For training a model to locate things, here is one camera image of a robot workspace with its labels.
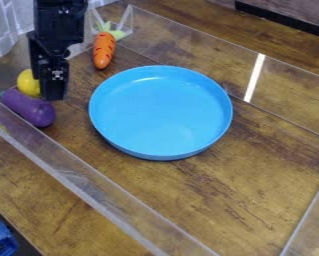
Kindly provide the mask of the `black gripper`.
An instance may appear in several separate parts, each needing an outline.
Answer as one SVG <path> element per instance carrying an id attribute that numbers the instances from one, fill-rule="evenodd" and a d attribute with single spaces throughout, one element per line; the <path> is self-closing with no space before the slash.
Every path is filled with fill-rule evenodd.
<path id="1" fill-rule="evenodd" d="M 87 0 L 33 0 L 33 30 L 27 33 L 33 79 L 47 101 L 63 100 L 68 91 L 68 47 L 84 40 Z"/>

